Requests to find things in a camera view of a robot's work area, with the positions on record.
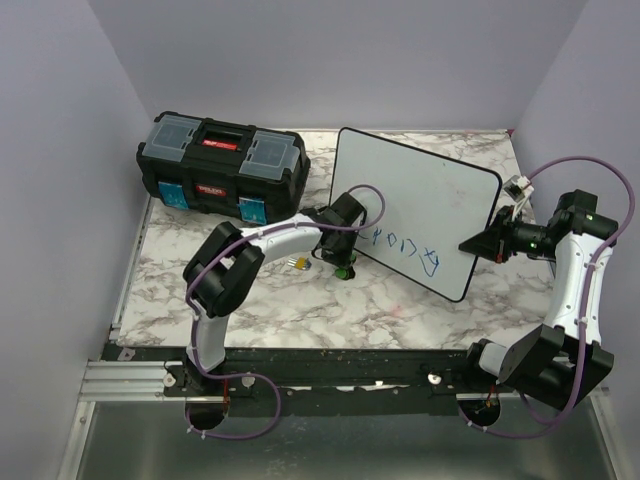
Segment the green black whiteboard eraser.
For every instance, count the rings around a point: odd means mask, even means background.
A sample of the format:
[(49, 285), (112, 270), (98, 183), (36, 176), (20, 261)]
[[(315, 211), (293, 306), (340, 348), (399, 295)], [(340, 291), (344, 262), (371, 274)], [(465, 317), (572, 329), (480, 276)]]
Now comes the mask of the green black whiteboard eraser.
[(335, 276), (341, 280), (351, 280), (355, 278), (356, 273), (353, 267), (337, 268), (335, 270)]

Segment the white dry-erase whiteboard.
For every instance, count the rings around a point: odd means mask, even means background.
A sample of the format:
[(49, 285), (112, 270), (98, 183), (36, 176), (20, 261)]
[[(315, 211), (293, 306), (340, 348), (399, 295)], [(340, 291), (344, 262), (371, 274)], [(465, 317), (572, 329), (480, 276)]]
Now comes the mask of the white dry-erase whiteboard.
[(486, 228), (501, 189), (485, 167), (351, 128), (337, 137), (330, 198), (350, 192), (375, 223), (357, 252), (452, 302), (477, 262), (459, 246)]

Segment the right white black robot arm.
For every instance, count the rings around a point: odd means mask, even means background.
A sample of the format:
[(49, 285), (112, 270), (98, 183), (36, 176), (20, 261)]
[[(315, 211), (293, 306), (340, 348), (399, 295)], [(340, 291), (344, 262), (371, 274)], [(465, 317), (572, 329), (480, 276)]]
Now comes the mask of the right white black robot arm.
[(595, 195), (563, 194), (549, 222), (529, 224), (503, 207), (484, 231), (459, 249), (502, 264), (517, 254), (555, 266), (549, 310), (541, 326), (511, 346), (488, 339), (472, 344), (460, 379), (480, 392), (495, 380), (557, 410), (563, 409), (577, 373), (582, 400), (612, 370), (614, 357), (601, 346), (599, 303), (606, 265), (613, 253), (606, 240), (616, 221), (597, 214)]

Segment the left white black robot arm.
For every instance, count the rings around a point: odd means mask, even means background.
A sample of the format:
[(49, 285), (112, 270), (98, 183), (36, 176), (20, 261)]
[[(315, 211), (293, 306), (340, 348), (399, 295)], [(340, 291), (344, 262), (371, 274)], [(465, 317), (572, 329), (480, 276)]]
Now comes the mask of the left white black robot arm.
[(186, 355), (192, 365), (187, 382), (201, 395), (214, 393), (227, 379), (225, 336), (231, 314), (247, 298), (261, 268), (299, 252), (317, 255), (341, 280), (355, 277), (357, 233), (365, 226), (365, 207), (349, 193), (323, 209), (307, 209), (260, 228), (219, 224), (183, 270), (185, 302), (193, 320)]

